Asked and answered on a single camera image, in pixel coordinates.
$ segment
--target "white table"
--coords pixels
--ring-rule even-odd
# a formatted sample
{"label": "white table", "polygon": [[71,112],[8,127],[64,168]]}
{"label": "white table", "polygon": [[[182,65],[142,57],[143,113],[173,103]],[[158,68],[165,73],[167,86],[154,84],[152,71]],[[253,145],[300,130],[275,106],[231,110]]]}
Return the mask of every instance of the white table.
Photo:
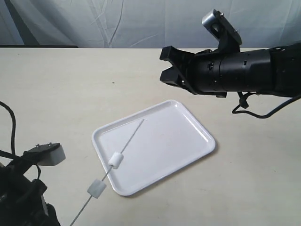
{"label": "white table", "polygon": [[[169,63],[159,55],[159,49],[0,49],[0,100],[16,114],[17,154],[36,143],[64,147],[67,159],[42,167],[41,175],[61,224],[71,223],[88,186],[104,175],[92,132],[176,99],[214,136],[214,154],[128,198],[106,179],[108,188],[75,225],[300,225],[301,101],[267,120],[232,115],[237,94],[194,96],[161,83]],[[257,113],[281,102],[249,100]],[[10,132],[9,114],[0,109],[0,149],[10,150]],[[33,168],[26,175],[36,174]]]}

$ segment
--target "table surface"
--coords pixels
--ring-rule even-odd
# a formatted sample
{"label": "table surface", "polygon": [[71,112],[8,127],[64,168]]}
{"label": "table surface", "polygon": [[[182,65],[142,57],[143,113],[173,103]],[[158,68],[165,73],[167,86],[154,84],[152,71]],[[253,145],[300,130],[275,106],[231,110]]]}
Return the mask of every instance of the table surface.
{"label": "table surface", "polygon": [[[0,100],[16,114],[16,153],[48,142],[65,150],[66,160],[41,174],[61,224],[71,223],[89,185],[104,175],[92,132],[175,99],[216,139],[214,153],[130,197],[116,194],[106,179],[108,188],[75,225],[300,225],[301,102],[266,120],[232,115],[237,94],[194,96],[161,83],[169,63],[159,55],[160,49],[0,48]],[[249,104],[267,113],[284,100],[255,96]],[[9,151],[4,109],[0,125],[0,149]],[[33,168],[26,175],[36,174]]]}

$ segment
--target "white backdrop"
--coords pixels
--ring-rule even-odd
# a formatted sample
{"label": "white backdrop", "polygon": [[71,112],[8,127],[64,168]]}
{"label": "white backdrop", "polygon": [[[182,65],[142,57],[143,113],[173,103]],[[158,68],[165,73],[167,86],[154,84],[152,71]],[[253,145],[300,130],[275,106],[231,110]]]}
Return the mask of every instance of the white backdrop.
{"label": "white backdrop", "polygon": [[301,40],[300,0],[11,0],[43,45],[86,48],[216,47],[201,24],[213,8],[239,31],[243,47]]}

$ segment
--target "white tray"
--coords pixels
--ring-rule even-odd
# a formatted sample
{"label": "white tray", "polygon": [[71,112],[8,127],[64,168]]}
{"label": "white tray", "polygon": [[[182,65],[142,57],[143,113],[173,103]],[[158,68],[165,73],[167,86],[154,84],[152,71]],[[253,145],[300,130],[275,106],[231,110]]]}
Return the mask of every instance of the white tray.
{"label": "white tray", "polygon": [[168,100],[100,127],[92,142],[107,171],[141,120],[141,127],[124,150],[124,160],[108,177],[115,192],[132,195],[194,162],[215,148],[215,140],[179,102]]}

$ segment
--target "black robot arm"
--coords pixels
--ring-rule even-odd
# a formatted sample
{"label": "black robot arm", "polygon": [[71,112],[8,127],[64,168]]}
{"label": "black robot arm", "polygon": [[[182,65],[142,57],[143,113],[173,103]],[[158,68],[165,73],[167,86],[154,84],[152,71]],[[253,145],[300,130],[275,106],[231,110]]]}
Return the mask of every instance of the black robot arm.
{"label": "black robot arm", "polygon": [[[301,98],[301,43],[240,52],[241,38],[221,12],[213,10],[202,24],[219,41],[218,48],[196,54],[172,46],[163,48],[160,59],[170,62],[172,67],[162,72],[162,82],[192,94],[226,97],[227,92],[237,92],[240,101],[233,113],[258,118],[268,118]],[[292,99],[263,116],[237,111],[249,106],[246,99],[252,94]]]}

